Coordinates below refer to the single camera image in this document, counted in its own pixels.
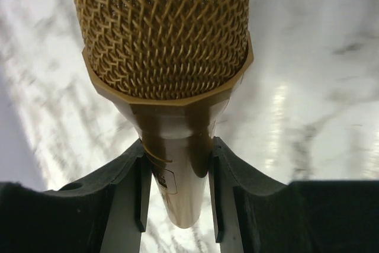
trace gold microphone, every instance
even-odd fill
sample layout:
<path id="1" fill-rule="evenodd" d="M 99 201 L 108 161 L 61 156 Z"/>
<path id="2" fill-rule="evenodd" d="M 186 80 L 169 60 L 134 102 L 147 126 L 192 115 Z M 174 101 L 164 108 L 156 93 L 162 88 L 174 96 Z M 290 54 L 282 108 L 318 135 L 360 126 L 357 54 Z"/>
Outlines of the gold microphone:
<path id="1" fill-rule="evenodd" d="M 170 220 L 199 218 L 217 116 L 253 62 L 249 0 L 74 0 L 97 92 L 135 126 Z"/>

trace microphone grille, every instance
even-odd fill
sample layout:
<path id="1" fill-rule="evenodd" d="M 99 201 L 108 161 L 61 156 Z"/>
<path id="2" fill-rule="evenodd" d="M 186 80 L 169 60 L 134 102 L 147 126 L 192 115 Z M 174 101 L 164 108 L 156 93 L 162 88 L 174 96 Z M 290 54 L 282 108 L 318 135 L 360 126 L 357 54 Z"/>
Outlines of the microphone grille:
<path id="1" fill-rule="evenodd" d="M 249 0 L 74 0 L 91 68 L 132 97 L 211 91 L 242 67 Z"/>

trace microphone head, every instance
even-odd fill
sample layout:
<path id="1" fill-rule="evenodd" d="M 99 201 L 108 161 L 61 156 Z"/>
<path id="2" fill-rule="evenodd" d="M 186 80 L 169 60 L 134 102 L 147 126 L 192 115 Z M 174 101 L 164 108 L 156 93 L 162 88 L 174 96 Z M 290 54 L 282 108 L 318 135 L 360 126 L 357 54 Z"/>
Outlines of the microphone head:
<path id="1" fill-rule="evenodd" d="M 249 0 L 74 0 L 91 69 L 148 100 L 209 92 L 248 54 Z"/>

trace white marble countertop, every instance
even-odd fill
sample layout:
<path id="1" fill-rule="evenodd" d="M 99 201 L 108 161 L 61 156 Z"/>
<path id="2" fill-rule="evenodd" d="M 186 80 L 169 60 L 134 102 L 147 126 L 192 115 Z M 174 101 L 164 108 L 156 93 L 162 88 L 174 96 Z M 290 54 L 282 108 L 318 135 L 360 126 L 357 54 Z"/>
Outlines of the white marble countertop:
<path id="1" fill-rule="evenodd" d="M 255 61 L 218 120 L 242 159 L 282 182 L 379 177 L 378 0 L 250 0 Z M 0 0 L 0 61 L 48 188 L 115 158 L 133 126 L 91 85 L 72 0 Z M 175 228 L 152 183 L 141 252 L 219 252 L 207 188 Z"/>

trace microphone body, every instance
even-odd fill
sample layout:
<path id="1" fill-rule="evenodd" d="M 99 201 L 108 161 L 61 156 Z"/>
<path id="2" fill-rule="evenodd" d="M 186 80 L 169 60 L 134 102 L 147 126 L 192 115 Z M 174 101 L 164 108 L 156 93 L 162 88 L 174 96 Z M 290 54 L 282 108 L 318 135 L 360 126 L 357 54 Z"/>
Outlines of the microphone body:
<path id="1" fill-rule="evenodd" d="M 199 218 L 217 116 L 253 62 L 248 0 L 75 0 L 99 94 L 130 120 L 170 220 Z"/>

